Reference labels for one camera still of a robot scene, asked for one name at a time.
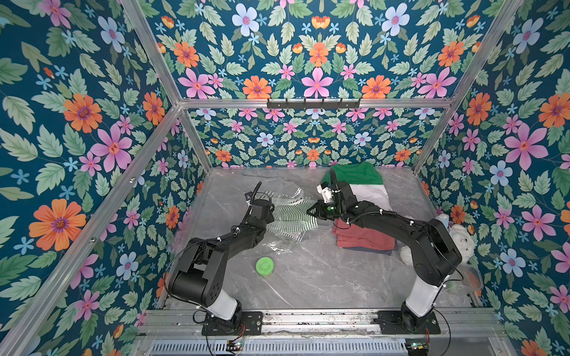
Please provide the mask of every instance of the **light blue flower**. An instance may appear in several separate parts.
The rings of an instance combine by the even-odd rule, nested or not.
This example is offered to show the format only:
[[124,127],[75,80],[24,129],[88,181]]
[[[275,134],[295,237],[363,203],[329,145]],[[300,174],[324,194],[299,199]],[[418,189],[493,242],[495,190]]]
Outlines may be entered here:
[[179,29],[180,31],[186,29],[186,27],[184,27],[184,26],[186,26],[186,24],[185,24],[184,22],[180,22],[180,20],[176,20],[176,25],[175,25],[175,26],[178,27],[178,29]]
[[165,33],[166,29],[164,28],[164,24],[162,22],[155,22],[154,23],[156,25],[156,30],[160,31],[160,33]]
[[305,34],[311,32],[312,31],[311,24],[310,23],[303,23],[303,28],[301,29],[301,31],[304,31]]
[[95,336],[95,342],[91,344],[91,347],[94,347],[95,349],[98,349],[99,346],[101,346],[101,344],[103,343],[103,335],[96,335]]
[[87,289],[89,289],[89,281],[84,278],[84,279],[83,279],[83,283],[81,283],[81,284],[79,285],[79,288],[81,288],[81,290],[82,290],[83,292],[85,292]]
[[461,19],[461,21],[458,21],[455,23],[455,28],[457,30],[461,30],[463,28],[463,26],[465,26],[465,20]]
[[259,22],[259,24],[261,26],[263,26],[264,24],[267,24],[267,18],[263,15],[260,15],[256,21]]
[[75,161],[72,157],[69,158],[69,161],[64,162],[63,165],[65,167],[69,167],[69,171],[72,172],[74,169],[77,169],[78,161]]
[[21,250],[20,253],[22,255],[26,254],[26,251],[29,249],[34,249],[34,246],[32,245],[32,242],[34,242],[34,239],[30,239],[30,240],[26,240],[26,238],[24,236],[22,236],[22,238],[20,239],[20,241],[22,242],[21,244],[17,244],[16,246],[14,246],[14,249],[19,249]]
[[103,264],[101,263],[101,265],[97,268],[95,268],[95,272],[97,272],[97,274],[95,275],[95,277],[101,277],[103,275],[103,272],[106,270],[105,267],[103,267]]
[[43,89],[46,90],[47,88],[53,88],[54,86],[50,84],[50,78],[43,78],[41,75],[38,74],[38,81],[36,81],[37,85],[43,86]]
[[66,200],[70,199],[70,196],[75,195],[75,193],[72,191],[73,190],[73,186],[69,186],[69,187],[65,187],[65,186],[61,186],[63,193],[59,194],[60,198],[65,197]]
[[20,184],[22,184],[22,181],[24,183],[29,182],[29,180],[26,177],[29,177],[30,173],[25,174],[24,171],[20,168],[20,169],[18,169],[18,174],[12,173],[12,174],[10,174],[10,176],[14,179],[17,179],[16,184],[20,185]]
[[339,31],[339,23],[331,23],[331,28],[328,29],[329,32],[332,32],[332,34],[336,34],[336,31]]

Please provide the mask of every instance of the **wire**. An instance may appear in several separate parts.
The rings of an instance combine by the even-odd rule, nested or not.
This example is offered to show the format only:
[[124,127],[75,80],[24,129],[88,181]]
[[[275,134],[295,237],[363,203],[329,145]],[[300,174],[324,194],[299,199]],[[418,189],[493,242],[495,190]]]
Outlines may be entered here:
[[440,356],[443,356],[449,350],[449,345],[451,345],[451,328],[449,327],[449,323],[447,322],[447,319],[445,318],[445,316],[436,308],[433,308],[433,310],[438,312],[439,315],[441,315],[441,317],[443,318],[443,320],[445,320],[445,323],[447,324],[447,330],[449,331],[449,340],[447,342],[447,347],[445,348],[445,351],[440,355]]

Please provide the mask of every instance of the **green lid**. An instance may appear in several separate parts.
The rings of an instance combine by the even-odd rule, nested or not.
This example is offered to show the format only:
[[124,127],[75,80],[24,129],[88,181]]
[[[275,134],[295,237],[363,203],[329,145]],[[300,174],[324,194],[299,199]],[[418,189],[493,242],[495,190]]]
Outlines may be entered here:
[[273,273],[273,260],[269,257],[261,257],[255,264],[255,269],[262,276],[270,276]]

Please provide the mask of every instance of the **green leaf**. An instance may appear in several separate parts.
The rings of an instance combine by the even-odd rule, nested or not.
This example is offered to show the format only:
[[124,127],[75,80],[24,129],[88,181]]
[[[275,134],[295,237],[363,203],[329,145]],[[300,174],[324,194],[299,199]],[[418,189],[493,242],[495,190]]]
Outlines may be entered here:
[[43,154],[48,157],[58,158],[63,154],[63,145],[55,135],[49,132],[44,125],[39,127],[39,136],[37,136],[39,147],[43,150]]
[[36,191],[38,195],[44,191],[52,190],[55,186],[59,185],[66,177],[66,170],[55,163],[46,163],[45,167],[39,170],[38,176],[35,180],[38,182]]
[[21,125],[28,133],[32,133],[35,118],[30,104],[24,99],[15,96],[5,96],[2,100],[2,108],[8,112],[8,116],[16,125]]

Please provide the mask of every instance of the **gray marble floor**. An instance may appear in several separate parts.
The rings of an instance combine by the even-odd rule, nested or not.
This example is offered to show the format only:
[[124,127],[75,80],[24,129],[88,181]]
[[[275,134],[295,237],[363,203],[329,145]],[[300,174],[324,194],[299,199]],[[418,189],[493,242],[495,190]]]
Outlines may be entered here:
[[[392,209],[427,220],[434,212],[410,169],[378,168]],[[292,194],[298,187],[317,199],[316,186],[327,169],[215,169],[194,210],[192,237],[212,238],[229,232],[247,209],[244,193],[262,181],[261,190]],[[255,271],[263,256],[275,262],[269,277]],[[336,246],[332,224],[325,222],[299,243],[285,243],[272,233],[254,249],[229,260],[223,288],[246,309],[279,308],[390,308],[400,307],[412,289],[415,273],[392,255],[357,252]],[[468,296],[442,292],[441,306],[469,306]],[[169,299],[168,309],[193,305]]]

